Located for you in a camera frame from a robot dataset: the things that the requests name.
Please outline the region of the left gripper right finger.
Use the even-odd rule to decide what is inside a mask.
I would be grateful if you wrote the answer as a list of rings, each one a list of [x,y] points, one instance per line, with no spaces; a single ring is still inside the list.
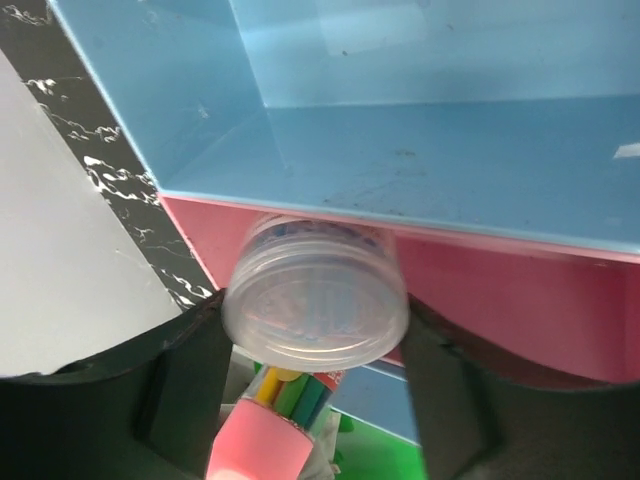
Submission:
[[[638,478],[638,383],[545,367],[409,306],[401,354],[429,478]]]

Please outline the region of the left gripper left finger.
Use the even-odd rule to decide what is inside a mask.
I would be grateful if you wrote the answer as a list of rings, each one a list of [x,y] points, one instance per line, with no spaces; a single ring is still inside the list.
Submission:
[[[2,379],[2,478],[204,478],[232,349],[223,298],[52,374]]]

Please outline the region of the pink capped pencil tube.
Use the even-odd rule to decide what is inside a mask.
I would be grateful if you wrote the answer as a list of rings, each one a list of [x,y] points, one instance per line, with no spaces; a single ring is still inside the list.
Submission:
[[[341,415],[331,400],[344,376],[262,366],[222,423],[206,477],[334,479]]]

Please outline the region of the clear purple pin box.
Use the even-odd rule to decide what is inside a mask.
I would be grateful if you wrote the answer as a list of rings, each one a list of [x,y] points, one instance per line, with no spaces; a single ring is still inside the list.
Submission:
[[[229,338],[290,370],[351,369],[393,350],[409,323],[394,235],[266,215],[249,230],[223,302]]]

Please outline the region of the four-compartment pastel drawer organizer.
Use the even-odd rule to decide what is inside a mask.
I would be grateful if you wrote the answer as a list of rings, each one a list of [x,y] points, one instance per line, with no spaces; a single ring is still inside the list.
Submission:
[[[215,287],[268,212],[389,228],[408,289],[639,377],[635,1],[55,1]]]

